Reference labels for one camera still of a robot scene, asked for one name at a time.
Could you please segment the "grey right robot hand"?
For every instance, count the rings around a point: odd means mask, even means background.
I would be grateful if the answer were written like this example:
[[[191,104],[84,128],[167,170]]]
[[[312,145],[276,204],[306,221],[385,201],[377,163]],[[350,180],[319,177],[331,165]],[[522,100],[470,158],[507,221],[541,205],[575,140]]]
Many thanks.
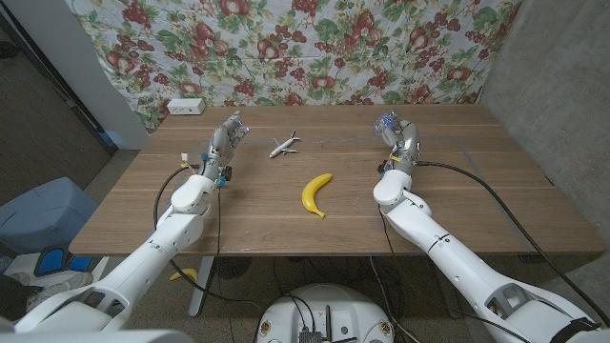
[[[401,119],[396,111],[390,111],[380,115],[373,129],[391,148],[389,157],[378,170],[381,173],[399,170],[411,175],[420,154],[417,125]]]

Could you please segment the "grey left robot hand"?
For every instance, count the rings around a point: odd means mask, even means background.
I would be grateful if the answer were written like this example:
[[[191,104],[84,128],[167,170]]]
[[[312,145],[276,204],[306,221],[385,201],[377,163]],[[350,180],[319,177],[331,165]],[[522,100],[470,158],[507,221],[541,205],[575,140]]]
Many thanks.
[[[206,152],[206,159],[197,174],[212,181],[220,179],[223,169],[233,159],[234,150],[249,131],[249,128],[242,129],[240,111],[235,111],[222,125],[214,130]]]

